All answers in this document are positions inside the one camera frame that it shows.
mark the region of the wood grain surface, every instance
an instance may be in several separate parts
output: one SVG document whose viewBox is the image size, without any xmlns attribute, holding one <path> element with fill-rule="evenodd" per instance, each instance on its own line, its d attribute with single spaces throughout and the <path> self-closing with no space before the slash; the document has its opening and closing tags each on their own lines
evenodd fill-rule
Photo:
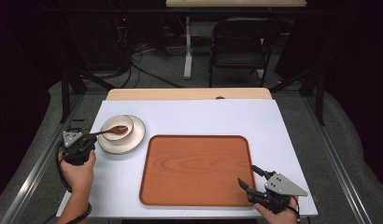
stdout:
<svg viewBox="0 0 383 224">
<path fill-rule="evenodd" d="M 238 135 L 155 135 L 140 190 L 147 205 L 252 206 L 237 178 L 255 188 L 248 141 Z"/>
<path fill-rule="evenodd" d="M 214 100 L 273 99 L 266 88 L 178 88 L 178 89 L 113 89 L 107 95 L 109 101 L 135 100 Z"/>
</svg>

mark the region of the white table leg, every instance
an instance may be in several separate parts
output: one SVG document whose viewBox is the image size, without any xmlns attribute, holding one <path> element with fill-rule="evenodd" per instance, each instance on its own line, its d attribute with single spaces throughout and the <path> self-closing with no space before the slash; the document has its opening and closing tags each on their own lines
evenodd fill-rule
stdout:
<svg viewBox="0 0 383 224">
<path fill-rule="evenodd" d="M 192 42 L 191 42 L 191 20 L 186 17 L 186 62 L 183 77 L 190 79 L 192 77 Z"/>
</svg>

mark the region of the human arm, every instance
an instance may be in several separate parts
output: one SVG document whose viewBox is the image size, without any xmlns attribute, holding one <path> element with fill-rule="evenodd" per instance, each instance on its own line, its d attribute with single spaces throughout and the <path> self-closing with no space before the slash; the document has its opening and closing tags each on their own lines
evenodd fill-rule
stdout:
<svg viewBox="0 0 383 224">
<path fill-rule="evenodd" d="M 76 217 L 83 215 L 89 206 L 89 196 L 92 189 L 93 165 L 95 164 L 95 152 L 90 152 L 89 160 L 83 165 L 72 165 L 63 160 L 60 153 L 58 159 L 61 162 L 61 169 L 69 186 L 72 188 L 72 194 L 66 203 L 58 224 L 67 223 Z M 87 223 L 84 218 L 79 223 Z"/>
<path fill-rule="evenodd" d="M 296 209 L 297 207 L 297 197 L 291 197 L 290 207 Z M 260 214 L 270 223 L 270 224 L 296 224 L 297 216 L 289 208 L 286 208 L 284 211 L 274 214 L 267 208 L 263 207 L 259 203 L 255 203 L 255 209 L 258 210 Z"/>
</svg>

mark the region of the black curtain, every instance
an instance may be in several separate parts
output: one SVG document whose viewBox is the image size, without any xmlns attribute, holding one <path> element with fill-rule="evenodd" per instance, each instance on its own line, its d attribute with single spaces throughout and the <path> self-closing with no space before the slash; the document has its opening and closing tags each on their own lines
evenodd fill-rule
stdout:
<svg viewBox="0 0 383 224">
<path fill-rule="evenodd" d="M 316 0 L 307 6 L 340 15 L 296 21 L 276 71 L 290 78 L 322 65 L 325 90 L 354 123 L 364 159 L 383 184 L 383 0 Z"/>
<path fill-rule="evenodd" d="M 40 15 L 19 1 L 0 1 L 0 194 L 17 171 L 50 103 L 60 65 Z"/>
</svg>

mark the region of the human hand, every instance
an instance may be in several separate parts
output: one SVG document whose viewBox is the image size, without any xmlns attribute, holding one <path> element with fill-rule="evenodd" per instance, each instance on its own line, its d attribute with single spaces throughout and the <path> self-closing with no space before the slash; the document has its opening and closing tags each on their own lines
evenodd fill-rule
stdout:
<svg viewBox="0 0 383 224">
<path fill-rule="evenodd" d="M 291 197 L 290 207 L 296 209 L 298 197 Z M 296 214 L 289 208 L 284 211 L 274 214 L 259 203 L 255 203 L 255 209 L 270 223 L 270 224 L 294 224 L 297 223 Z"/>
<path fill-rule="evenodd" d="M 83 165 L 72 165 L 63 160 L 63 153 L 58 155 L 61 169 L 66 182 L 74 192 L 90 192 L 93 181 L 93 165 L 95 164 L 95 151 L 91 150 L 89 160 Z"/>
</svg>

